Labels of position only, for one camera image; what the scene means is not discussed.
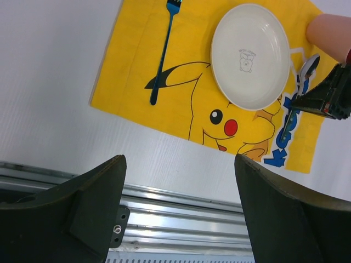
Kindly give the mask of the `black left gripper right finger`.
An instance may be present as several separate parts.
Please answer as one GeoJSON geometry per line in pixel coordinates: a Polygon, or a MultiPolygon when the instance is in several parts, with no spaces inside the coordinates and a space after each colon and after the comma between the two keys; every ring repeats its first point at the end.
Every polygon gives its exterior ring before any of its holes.
{"type": "Polygon", "coordinates": [[[236,183],[255,262],[350,262],[350,202],[236,155],[236,183]]]}

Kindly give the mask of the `aluminium mounting rail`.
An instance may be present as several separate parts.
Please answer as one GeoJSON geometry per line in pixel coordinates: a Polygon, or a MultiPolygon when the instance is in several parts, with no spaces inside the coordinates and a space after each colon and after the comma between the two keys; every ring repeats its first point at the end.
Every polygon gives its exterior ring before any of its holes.
{"type": "MultiPolygon", "coordinates": [[[[79,175],[1,163],[1,203],[13,203],[79,175]]],[[[120,206],[130,210],[118,248],[171,249],[199,253],[252,252],[242,209],[124,183],[120,206]]]]}

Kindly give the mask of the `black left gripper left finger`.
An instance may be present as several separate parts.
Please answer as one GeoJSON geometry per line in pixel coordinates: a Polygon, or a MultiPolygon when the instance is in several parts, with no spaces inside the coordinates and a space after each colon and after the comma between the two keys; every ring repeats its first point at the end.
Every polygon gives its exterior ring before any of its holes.
{"type": "Polygon", "coordinates": [[[104,262],[126,176],[117,155],[65,183],[1,203],[1,262],[104,262]]]}

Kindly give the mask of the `spoon with teal handle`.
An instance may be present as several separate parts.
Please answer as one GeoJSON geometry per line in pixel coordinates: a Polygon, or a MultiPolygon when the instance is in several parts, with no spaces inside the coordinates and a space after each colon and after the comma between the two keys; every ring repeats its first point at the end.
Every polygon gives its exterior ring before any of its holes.
{"type": "MultiPolygon", "coordinates": [[[[298,91],[297,91],[296,99],[302,96],[307,91],[307,90],[304,91],[304,83],[313,75],[313,73],[315,72],[319,64],[319,61],[320,61],[320,55],[316,53],[303,64],[298,74],[298,79],[297,79],[298,91]]],[[[284,129],[281,135],[281,139],[280,139],[281,142],[287,142],[286,138],[288,134],[288,128],[292,127],[292,123],[293,123],[292,115],[294,113],[296,113],[296,110],[293,110],[292,107],[290,107],[288,118],[284,125],[284,129]]]]}

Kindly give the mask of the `blue metal fork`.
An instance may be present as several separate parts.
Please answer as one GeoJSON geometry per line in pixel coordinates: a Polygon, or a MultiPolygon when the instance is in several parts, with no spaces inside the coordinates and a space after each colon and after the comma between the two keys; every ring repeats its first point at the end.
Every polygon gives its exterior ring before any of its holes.
{"type": "Polygon", "coordinates": [[[158,90],[159,90],[159,87],[160,87],[159,86],[159,80],[160,80],[160,77],[161,77],[163,64],[164,64],[164,61],[165,61],[168,41],[169,41],[169,37],[170,37],[170,34],[171,34],[171,29],[172,29],[172,24],[173,24],[173,18],[174,18],[175,15],[177,15],[179,13],[181,4],[182,4],[182,0],[167,0],[167,3],[166,3],[166,8],[167,8],[167,11],[169,12],[169,25],[168,25],[168,30],[167,30],[167,34],[166,34],[165,43],[164,43],[164,46],[163,46],[163,51],[162,51],[162,55],[161,55],[160,64],[158,66],[158,70],[157,70],[157,74],[156,74],[156,77],[155,77],[154,85],[152,87],[152,91],[151,91],[151,95],[150,95],[150,105],[152,105],[152,106],[155,106],[156,103],[157,103],[158,90]]]}

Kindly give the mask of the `yellow Pikachu placemat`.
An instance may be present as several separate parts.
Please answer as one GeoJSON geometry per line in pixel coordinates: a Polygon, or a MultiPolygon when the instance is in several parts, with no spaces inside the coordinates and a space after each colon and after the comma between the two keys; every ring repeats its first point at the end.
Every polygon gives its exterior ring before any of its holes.
{"type": "Polygon", "coordinates": [[[107,45],[91,106],[216,150],[242,154],[270,167],[309,173],[322,118],[292,115],[287,142],[280,136],[297,93],[298,72],[318,49],[305,28],[320,10],[310,1],[258,1],[281,22],[290,44],[290,74],[269,107],[232,104],[211,69],[211,43],[222,17],[244,1],[183,1],[173,18],[155,106],[150,95],[169,25],[165,1],[124,1],[107,45]]]}

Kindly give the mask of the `cream round plate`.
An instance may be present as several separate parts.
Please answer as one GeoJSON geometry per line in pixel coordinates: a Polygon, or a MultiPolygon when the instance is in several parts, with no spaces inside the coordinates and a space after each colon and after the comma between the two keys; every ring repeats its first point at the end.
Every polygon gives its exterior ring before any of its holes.
{"type": "Polygon", "coordinates": [[[211,67],[232,104],[250,111],[272,105],[290,74],[290,46],[280,21],[257,4],[229,10],[213,35],[211,67]]]}

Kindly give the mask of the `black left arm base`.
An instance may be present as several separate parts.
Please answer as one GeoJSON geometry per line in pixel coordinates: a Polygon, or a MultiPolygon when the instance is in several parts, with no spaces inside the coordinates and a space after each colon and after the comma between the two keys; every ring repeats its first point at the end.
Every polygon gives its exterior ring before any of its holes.
{"type": "Polygon", "coordinates": [[[115,225],[110,242],[110,248],[118,248],[123,240],[125,230],[127,228],[130,210],[125,206],[120,206],[117,212],[115,225]]]}

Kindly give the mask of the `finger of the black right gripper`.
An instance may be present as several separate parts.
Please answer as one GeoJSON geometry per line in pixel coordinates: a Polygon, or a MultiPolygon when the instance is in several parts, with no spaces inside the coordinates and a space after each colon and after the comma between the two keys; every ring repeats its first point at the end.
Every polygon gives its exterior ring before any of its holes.
{"type": "Polygon", "coordinates": [[[320,84],[293,100],[291,108],[330,119],[350,117],[350,64],[336,64],[320,84]]]}

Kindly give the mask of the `pink plastic cup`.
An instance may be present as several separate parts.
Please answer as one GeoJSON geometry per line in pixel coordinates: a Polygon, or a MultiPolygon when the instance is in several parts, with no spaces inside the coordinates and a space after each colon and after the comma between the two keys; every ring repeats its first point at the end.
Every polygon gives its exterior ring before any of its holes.
{"type": "Polygon", "coordinates": [[[350,64],[350,17],[321,14],[307,26],[307,40],[343,64],[350,64]]]}

